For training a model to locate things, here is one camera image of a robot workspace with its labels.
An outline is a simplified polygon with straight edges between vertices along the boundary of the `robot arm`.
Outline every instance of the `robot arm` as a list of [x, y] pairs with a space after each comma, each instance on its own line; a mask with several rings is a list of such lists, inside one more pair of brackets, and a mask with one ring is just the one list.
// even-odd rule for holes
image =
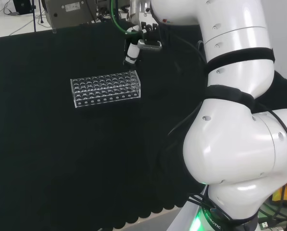
[[[246, 49], [271, 49], [260, 0], [152, 0], [158, 21], [197, 25], [207, 62]], [[231, 62], [208, 75], [208, 86], [239, 89], [254, 99], [274, 77], [274, 62], [258, 58]], [[276, 111], [287, 124], [287, 110]], [[190, 174], [209, 184], [209, 197], [233, 219], [254, 216], [287, 183], [287, 134], [269, 113], [252, 115], [240, 103], [206, 99], [184, 141]]]

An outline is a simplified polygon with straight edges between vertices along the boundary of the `table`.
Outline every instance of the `table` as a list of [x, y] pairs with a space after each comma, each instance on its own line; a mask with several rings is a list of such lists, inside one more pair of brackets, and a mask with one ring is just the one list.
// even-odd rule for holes
[[[172, 30], [200, 39], [196, 26]], [[69, 79], [127, 70], [112, 24], [0, 38], [0, 230], [121, 228], [201, 191], [183, 170], [191, 121], [166, 137], [206, 85], [196, 54], [178, 45], [143, 53], [140, 102], [81, 110]], [[260, 101], [286, 108], [287, 81], [277, 76]]]

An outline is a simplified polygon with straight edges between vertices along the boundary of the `end effector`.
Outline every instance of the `end effector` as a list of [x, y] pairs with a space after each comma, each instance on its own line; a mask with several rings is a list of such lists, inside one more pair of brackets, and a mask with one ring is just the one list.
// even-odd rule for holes
[[150, 0], [131, 0], [127, 20], [136, 26], [128, 31], [138, 34], [125, 39], [125, 64], [135, 65], [140, 59], [140, 51], [161, 51], [159, 28], [150, 13]]

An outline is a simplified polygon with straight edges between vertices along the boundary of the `green cable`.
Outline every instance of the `green cable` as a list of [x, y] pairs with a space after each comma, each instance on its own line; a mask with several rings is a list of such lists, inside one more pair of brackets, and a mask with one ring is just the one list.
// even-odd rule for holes
[[116, 25], [116, 27], [121, 30], [123, 33], [126, 33], [126, 34], [130, 34], [130, 35], [136, 35], [138, 32], [129, 32], [129, 31], [126, 31], [124, 30], [122, 27], [120, 27], [120, 25], [117, 23], [114, 15], [113, 15], [113, 1], [114, 0], [111, 0], [111, 18], [113, 19], [113, 22], [114, 24]]

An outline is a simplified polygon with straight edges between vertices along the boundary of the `yellow object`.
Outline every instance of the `yellow object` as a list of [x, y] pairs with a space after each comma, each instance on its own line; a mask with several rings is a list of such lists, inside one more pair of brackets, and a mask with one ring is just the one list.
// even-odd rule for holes
[[[278, 189], [276, 192], [273, 194], [273, 202], [278, 202], [281, 200], [281, 193], [282, 193], [282, 188]], [[284, 192], [284, 201], [287, 201], [287, 186]]]

